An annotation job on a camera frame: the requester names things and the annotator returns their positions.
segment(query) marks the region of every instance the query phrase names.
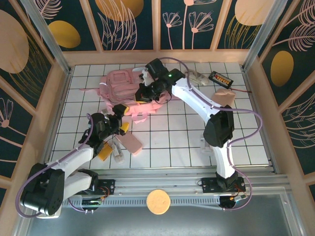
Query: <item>white grid mat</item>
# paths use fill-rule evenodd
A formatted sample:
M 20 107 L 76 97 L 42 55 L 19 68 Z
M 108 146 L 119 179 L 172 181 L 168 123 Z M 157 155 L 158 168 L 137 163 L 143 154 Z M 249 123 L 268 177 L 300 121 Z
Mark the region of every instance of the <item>white grid mat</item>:
M 55 139 L 51 160 L 60 159 L 72 150 L 85 129 L 88 120 L 86 113 L 95 113 L 105 108 L 105 104 L 96 92 L 80 89 L 98 88 L 103 75 L 112 70 L 144 66 L 144 64 L 110 64 L 110 65 L 79 65 L 75 66 L 63 115 Z M 185 69 L 177 63 L 167 63 L 169 70 Z M 209 76 L 212 71 L 223 74 L 234 80 L 232 87 L 246 90 L 246 86 L 237 63 L 187 63 L 190 69 Z M 220 86 L 210 82 L 209 86 L 196 86 L 207 97 L 211 97 Z M 234 108 L 252 110 L 249 95 L 246 92 L 236 92 Z M 104 162 L 94 158 L 85 163 L 82 168 L 90 169 L 122 169 L 122 168 L 163 168 L 215 166 L 214 157 L 200 152 L 200 136 L 205 128 L 204 122 L 196 112 L 181 100 L 173 98 L 156 114 L 148 116 L 143 123 L 131 123 L 131 117 L 123 117 L 129 121 L 129 131 L 143 144 L 143 150 L 132 156 L 122 146 L 125 162 L 117 164 L 112 157 Z M 233 138 L 240 138 L 254 132 L 257 123 L 254 115 L 234 113 L 235 131 Z M 261 136 L 235 143 L 232 147 L 235 165 L 268 165 L 267 155 Z

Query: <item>pink backpack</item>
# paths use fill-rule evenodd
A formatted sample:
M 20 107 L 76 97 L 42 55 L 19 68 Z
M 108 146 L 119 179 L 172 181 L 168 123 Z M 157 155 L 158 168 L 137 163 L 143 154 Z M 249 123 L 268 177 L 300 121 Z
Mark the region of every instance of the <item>pink backpack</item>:
M 99 83 L 99 88 L 95 89 L 108 108 L 121 103 L 128 105 L 129 110 L 126 115 L 131 115 L 135 123 L 144 122 L 149 113 L 156 113 L 158 108 L 162 107 L 169 98 L 169 94 L 164 93 L 158 103 L 155 101 L 150 103 L 135 102 L 134 95 L 139 89 L 139 84 L 142 83 L 139 78 L 140 74 L 141 71 L 135 68 L 114 70 L 104 76 Z

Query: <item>red wire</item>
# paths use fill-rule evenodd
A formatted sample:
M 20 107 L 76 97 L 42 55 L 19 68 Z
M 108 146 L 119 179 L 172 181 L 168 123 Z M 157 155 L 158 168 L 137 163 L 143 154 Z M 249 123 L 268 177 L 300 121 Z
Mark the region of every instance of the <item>red wire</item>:
M 241 90 L 241 89 L 236 89 L 236 88 L 230 88 L 230 90 L 235 90 L 235 91 L 239 91 L 239 92 L 248 92 L 248 93 L 252 93 L 252 91 Z

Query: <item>yellow circle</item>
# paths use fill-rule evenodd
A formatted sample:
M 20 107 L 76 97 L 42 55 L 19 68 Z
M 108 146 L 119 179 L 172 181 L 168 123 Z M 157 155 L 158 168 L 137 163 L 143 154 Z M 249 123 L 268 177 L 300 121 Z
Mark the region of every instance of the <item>yellow circle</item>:
M 281 87 L 290 79 L 293 72 L 294 61 L 290 53 L 278 52 L 271 63 L 271 81 L 275 86 Z
M 236 20 L 245 26 L 258 26 L 264 23 L 275 0 L 237 0 Z
M 65 21 L 54 21 L 48 25 L 58 45 L 65 48 L 75 48 L 81 43 L 78 31 Z
M 161 189 L 149 193 L 147 197 L 148 209 L 155 215 L 166 213 L 171 205 L 171 199 L 168 194 Z
M 125 21 L 129 19 L 123 11 L 123 6 L 130 9 L 134 18 L 140 15 L 143 9 L 143 0 L 95 0 L 100 11 L 109 19 L 114 21 Z
M 20 23 L 0 10 L 0 68 L 11 74 L 21 72 L 29 59 L 28 37 Z

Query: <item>round cookie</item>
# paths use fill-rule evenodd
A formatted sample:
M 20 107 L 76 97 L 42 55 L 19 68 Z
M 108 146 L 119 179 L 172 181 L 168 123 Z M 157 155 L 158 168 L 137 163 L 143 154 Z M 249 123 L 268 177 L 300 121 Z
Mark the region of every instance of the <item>round cookie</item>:
M 149 193 L 147 197 L 147 206 L 148 209 L 156 215 L 161 215 L 166 213 L 169 206 L 171 205 L 171 199 L 161 189 L 156 189 Z

